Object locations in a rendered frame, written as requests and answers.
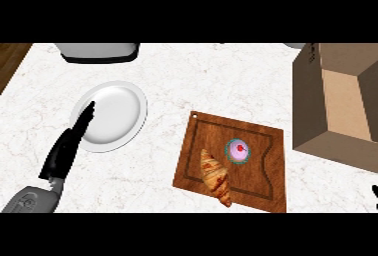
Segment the white round plate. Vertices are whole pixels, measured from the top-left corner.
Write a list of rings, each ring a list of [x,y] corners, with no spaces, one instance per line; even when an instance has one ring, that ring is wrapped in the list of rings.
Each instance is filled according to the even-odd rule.
[[[133,83],[106,82],[81,96],[71,112],[71,125],[90,102],[94,102],[94,113],[79,147],[88,152],[104,153],[122,147],[141,130],[147,100],[141,89]]]

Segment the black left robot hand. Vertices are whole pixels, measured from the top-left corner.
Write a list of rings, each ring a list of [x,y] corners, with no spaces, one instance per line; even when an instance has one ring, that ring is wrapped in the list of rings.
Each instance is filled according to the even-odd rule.
[[[56,193],[60,193],[63,189],[65,178],[75,160],[81,138],[93,119],[93,112],[94,102],[90,102],[78,116],[73,126],[60,134],[45,157],[38,178],[48,181],[51,191]]]

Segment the brown cardboard box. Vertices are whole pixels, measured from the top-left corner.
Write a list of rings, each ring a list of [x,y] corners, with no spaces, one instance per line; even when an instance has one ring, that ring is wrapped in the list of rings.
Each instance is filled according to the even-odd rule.
[[[378,43],[308,43],[292,62],[292,149],[378,173]]]

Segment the golden brown croissant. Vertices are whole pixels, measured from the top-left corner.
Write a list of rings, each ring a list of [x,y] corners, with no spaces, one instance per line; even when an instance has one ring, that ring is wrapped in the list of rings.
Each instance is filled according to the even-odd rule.
[[[208,190],[220,203],[231,205],[227,168],[220,164],[209,152],[200,150],[200,174]]]

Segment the brown wooden cutting board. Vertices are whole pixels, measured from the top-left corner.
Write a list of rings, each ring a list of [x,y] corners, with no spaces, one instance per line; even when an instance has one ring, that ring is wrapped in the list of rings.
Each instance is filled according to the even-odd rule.
[[[224,155],[224,146],[233,138],[243,140],[251,150],[245,164],[233,164]],[[211,196],[200,176],[202,149],[227,168],[231,202],[267,212],[285,212],[283,131],[190,112],[172,186]]]

